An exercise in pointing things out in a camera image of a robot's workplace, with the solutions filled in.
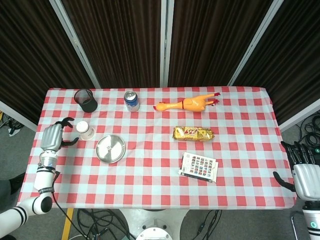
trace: yellow rubber chicken toy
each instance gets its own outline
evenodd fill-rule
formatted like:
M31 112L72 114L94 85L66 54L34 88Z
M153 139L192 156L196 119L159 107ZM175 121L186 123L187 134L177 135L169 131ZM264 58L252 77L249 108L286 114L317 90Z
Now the yellow rubber chicken toy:
M216 97L219 95L220 92L216 92L208 95L200 95L192 98L185 98L183 101L175 103L159 102L156 106L153 106L153 108L161 112L167 109L183 109L193 112L202 112L206 109L206 105L212 105L219 102L219 100L217 99L214 99L213 101L206 101L206 99Z

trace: red and white checkered tablecloth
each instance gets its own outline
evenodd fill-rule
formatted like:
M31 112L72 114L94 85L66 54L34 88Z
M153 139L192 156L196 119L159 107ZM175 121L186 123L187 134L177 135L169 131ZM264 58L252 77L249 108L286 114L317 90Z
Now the red and white checkered tablecloth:
M143 209L283 209L294 205L296 195L280 187L277 171L292 182L287 155L272 102L259 87L138 88L138 112L130 112L124 94L131 89L93 89L96 111L85 113L73 96L76 89L50 89L45 97L19 201L38 196L33 188L43 132L65 117L88 121L96 129L92 140L58 151L54 185L63 208ZM155 111L158 102L220 92L216 106L204 112L170 109ZM175 126L208 127L209 142L176 141ZM78 137L75 127L64 128L63 139ZM120 136L124 157L113 164L101 162L95 146L105 135ZM218 161L216 183L180 176L183 152Z

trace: small white container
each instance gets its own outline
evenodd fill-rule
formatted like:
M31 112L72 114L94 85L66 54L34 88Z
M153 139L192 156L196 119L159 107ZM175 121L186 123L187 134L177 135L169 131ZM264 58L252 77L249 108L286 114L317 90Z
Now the small white container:
M86 121L78 122L75 129L80 133L80 138L85 141L92 139L96 134L96 130L89 126Z

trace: dark brown curtain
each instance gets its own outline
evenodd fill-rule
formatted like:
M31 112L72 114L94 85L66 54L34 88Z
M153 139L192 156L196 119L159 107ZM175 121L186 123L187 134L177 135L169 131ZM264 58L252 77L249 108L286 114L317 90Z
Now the dark brown curtain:
M320 1L284 1L234 85L266 88L279 124L320 99Z
M271 2L175 0L168 85L227 85Z
M0 1L0 100L38 123L49 88L93 88L47 0Z
M160 0L63 0L102 88L160 85Z

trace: soda can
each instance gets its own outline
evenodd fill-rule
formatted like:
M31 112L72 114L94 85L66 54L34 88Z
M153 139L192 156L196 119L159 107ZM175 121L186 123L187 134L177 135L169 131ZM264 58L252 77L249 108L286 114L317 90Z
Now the soda can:
M126 91L124 101L130 112L136 112L140 108L138 95L134 91Z

